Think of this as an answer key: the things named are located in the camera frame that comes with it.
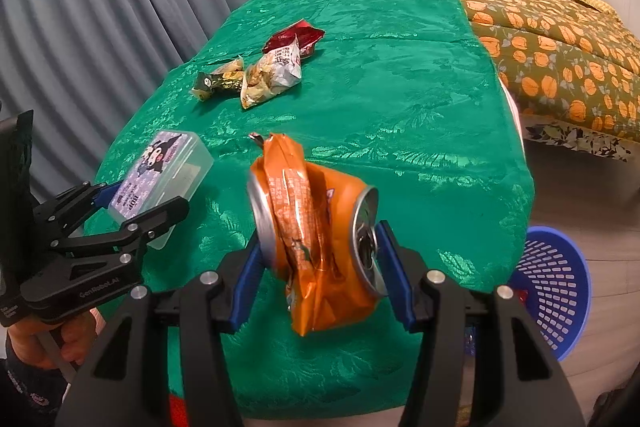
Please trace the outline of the orange pumpkin pattern quilt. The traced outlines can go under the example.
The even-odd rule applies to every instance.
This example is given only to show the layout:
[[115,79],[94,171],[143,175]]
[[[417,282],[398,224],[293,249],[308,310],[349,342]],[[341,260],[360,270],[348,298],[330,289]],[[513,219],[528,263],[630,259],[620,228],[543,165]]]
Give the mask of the orange pumpkin pattern quilt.
[[636,142],[639,40],[602,0],[460,0],[526,116]]

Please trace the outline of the green yellow snack wrapper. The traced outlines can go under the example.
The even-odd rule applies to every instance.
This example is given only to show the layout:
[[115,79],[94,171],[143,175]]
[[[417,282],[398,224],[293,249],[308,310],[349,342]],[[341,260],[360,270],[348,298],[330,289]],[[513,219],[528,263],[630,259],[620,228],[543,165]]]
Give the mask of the green yellow snack wrapper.
[[244,61],[242,57],[238,57],[226,64],[222,64],[214,69],[213,72],[199,72],[191,88],[191,94],[201,102],[218,95],[239,95],[243,78]]

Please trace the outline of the red snack wrapper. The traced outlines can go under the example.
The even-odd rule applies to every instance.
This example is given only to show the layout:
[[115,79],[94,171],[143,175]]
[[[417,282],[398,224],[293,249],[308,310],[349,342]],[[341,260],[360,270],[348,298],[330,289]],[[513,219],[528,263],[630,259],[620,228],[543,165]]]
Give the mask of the red snack wrapper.
[[262,53],[266,54],[272,50],[289,46],[292,42],[298,43],[301,58],[311,57],[314,47],[324,37],[326,32],[322,29],[311,26],[306,20],[283,28],[273,34],[262,47]]

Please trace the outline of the floral bed skirt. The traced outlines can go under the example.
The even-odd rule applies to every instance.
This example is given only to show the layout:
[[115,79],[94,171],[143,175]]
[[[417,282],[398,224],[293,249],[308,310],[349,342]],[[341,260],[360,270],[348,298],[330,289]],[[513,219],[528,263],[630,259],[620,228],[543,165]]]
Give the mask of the floral bed skirt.
[[528,141],[564,147],[573,152],[623,162],[639,161],[639,144],[601,131],[567,124],[544,116],[520,116],[522,135]]

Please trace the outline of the grey curtain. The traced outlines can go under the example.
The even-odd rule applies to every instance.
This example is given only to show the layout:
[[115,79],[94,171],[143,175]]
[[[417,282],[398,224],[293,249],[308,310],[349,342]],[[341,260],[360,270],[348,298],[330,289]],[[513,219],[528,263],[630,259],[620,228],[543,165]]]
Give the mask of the grey curtain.
[[1,113],[32,110],[32,191],[90,180],[128,120],[246,0],[1,0]]

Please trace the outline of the cream snack bag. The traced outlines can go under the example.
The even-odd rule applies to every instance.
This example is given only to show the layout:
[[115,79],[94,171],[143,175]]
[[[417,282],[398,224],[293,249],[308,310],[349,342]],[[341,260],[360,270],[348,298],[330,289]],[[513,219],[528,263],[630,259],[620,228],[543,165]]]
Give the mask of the cream snack bag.
[[244,70],[242,109],[250,109],[293,88],[302,81],[298,43],[272,50]]

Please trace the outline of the clear plastic cartoon box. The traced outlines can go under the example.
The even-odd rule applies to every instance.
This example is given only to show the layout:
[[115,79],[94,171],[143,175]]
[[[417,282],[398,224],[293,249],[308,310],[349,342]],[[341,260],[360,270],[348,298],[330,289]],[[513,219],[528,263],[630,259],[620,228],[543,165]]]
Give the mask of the clear plastic cartoon box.
[[107,212],[120,225],[174,197],[190,200],[213,165],[196,133],[160,130],[119,183]]

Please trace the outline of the crushed orange soda can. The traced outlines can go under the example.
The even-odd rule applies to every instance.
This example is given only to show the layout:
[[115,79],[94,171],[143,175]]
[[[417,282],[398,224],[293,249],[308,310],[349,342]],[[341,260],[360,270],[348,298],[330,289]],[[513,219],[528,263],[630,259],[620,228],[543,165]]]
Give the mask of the crushed orange soda can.
[[247,193],[262,259],[285,283],[298,335],[366,319],[386,295],[376,263],[378,190],[306,159],[286,134],[250,139],[262,153]]

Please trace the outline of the green satin cloth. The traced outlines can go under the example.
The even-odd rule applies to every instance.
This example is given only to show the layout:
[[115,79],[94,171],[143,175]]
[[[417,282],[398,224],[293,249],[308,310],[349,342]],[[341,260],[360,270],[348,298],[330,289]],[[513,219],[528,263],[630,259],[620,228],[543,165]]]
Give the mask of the green satin cloth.
[[[251,109],[237,98],[194,98],[200,72],[237,57],[256,61],[269,37],[298,20],[324,37],[297,86]],[[460,0],[247,1],[130,119],[98,180],[124,179],[162,130],[196,133],[214,163],[189,216],[144,257],[153,291],[179,287],[246,245],[255,132],[287,134],[308,160],[375,186],[378,217],[399,244],[464,287],[491,291],[521,257],[534,182],[494,63]],[[399,407],[420,343],[387,301],[366,321],[299,336],[272,275],[250,319],[222,340],[236,402],[260,419]]]

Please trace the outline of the blue plastic trash basket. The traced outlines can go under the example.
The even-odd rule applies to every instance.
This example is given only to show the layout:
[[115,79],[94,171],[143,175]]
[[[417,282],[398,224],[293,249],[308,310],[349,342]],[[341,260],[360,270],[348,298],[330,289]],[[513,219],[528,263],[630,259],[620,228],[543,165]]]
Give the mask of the blue plastic trash basket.
[[580,249],[558,230],[529,228],[509,285],[555,358],[564,360],[582,337],[591,308],[590,271]]

